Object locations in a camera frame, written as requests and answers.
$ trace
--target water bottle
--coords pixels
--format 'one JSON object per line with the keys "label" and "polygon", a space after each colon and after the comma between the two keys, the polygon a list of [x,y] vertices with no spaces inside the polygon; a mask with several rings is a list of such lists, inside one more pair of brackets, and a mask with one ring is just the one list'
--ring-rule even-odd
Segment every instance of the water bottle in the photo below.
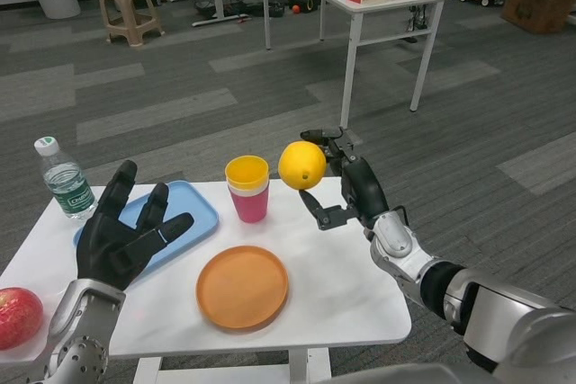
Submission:
{"label": "water bottle", "polygon": [[44,183],[64,214],[71,219],[90,218],[96,199],[77,162],[60,150],[54,137],[37,139],[34,148],[42,156],[40,169]]}

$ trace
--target white table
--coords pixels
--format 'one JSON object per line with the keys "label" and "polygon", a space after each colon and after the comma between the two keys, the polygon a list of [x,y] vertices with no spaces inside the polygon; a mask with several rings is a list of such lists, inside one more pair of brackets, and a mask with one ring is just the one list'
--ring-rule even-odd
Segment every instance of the white table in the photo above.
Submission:
{"label": "white table", "polygon": [[[137,185],[130,198],[152,187]],[[325,347],[393,344],[409,334],[405,299],[394,279],[372,263],[369,243],[357,221],[321,232],[298,193],[273,180],[267,217],[245,224],[236,215],[225,183],[195,183],[194,187],[220,213],[220,225],[211,237],[126,290],[110,355],[155,357],[140,361],[134,382],[312,382],[329,378]],[[96,187],[94,193],[103,189]],[[344,204],[339,191],[339,179],[326,178],[314,194],[325,205]],[[0,277],[0,288],[28,288],[45,308],[40,333],[21,347],[0,352],[0,364],[30,362],[40,353],[50,318],[76,278],[72,238],[78,227],[52,200]],[[207,322],[195,300],[202,268],[219,252],[238,245],[262,246],[276,254],[290,280],[289,297],[278,318],[262,330],[243,335],[225,333]],[[273,350],[289,350],[290,365],[158,371],[158,356]]]}
{"label": "white table", "polygon": [[[428,62],[434,47],[434,39],[438,30],[438,23],[440,22],[440,15],[445,0],[389,0],[388,2],[380,2],[373,4],[357,4],[349,0],[321,0],[320,4],[320,33],[319,39],[324,40],[324,24],[326,22],[326,3],[333,4],[336,8],[349,13],[352,16],[350,23],[350,41],[348,42],[348,56],[346,61],[346,76],[344,81],[344,97],[342,100],[342,114],[340,117],[340,126],[343,128],[348,127],[348,114],[350,112],[350,100],[352,97],[352,80],[354,78],[354,65],[356,63],[356,49],[363,45],[376,44],[379,42],[386,42],[390,40],[401,40],[409,36],[427,35],[426,44],[424,45],[424,53],[420,63],[420,70],[416,79],[416,88],[412,95],[412,102],[410,110],[415,111],[418,108],[420,95],[422,94],[422,87],[428,70]],[[382,11],[390,11],[398,8],[405,8],[416,4],[432,4],[434,11],[432,13],[432,20],[428,29],[419,31],[409,31],[392,36],[386,36],[374,40],[361,40],[362,34],[362,21],[366,13],[379,13]],[[265,29],[265,44],[266,49],[271,49],[270,43],[270,16],[268,11],[268,0],[264,0],[264,29]]]}

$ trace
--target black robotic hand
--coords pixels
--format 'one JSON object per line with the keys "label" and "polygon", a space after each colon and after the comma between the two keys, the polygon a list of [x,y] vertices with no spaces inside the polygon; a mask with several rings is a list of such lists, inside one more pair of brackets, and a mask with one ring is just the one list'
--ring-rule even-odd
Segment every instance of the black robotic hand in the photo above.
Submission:
{"label": "black robotic hand", "polygon": [[342,128],[310,129],[301,138],[318,145],[334,175],[342,178],[342,197],[346,208],[323,208],[307,191],[300,191],[306,208],[317,220],[321,230],[345,225],[356,218],[365,228],[374,226],[379,215],[388,211],[388,202],[380,182],[365,159],[354,152],[354,145]]}
{"label": "black robotic hand", "polygon": [[86,222],[76,250],[78,279],[95,279],[125,290],[156,252],[194,223],[190,213],[163,222],[168,205],[168,187],[163,183],[150,194],[136,228],[120,222],[137,170],[132,161],[122,163]]}

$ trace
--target white bottle cap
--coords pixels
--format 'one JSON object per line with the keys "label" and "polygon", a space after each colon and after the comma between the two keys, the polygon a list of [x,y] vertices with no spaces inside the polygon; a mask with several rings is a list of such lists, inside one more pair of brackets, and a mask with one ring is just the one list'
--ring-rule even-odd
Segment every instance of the white bottle cap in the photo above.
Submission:
{"label": "white bottle cap", "polygon": [[56,155],[60,146],[54,137],[42,137],[34,142],[34,148],[40,156]]}

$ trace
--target green label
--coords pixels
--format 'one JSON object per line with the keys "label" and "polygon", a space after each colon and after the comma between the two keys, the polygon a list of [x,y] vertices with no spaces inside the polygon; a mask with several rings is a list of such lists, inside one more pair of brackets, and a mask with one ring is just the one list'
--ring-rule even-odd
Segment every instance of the green label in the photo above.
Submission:
{"label": "green label", "polygon": [[88,182],[84,180],[74,191],[55,193],[54,198],[62,209],[70,213],[78,213],[89,208],[95,201]]}

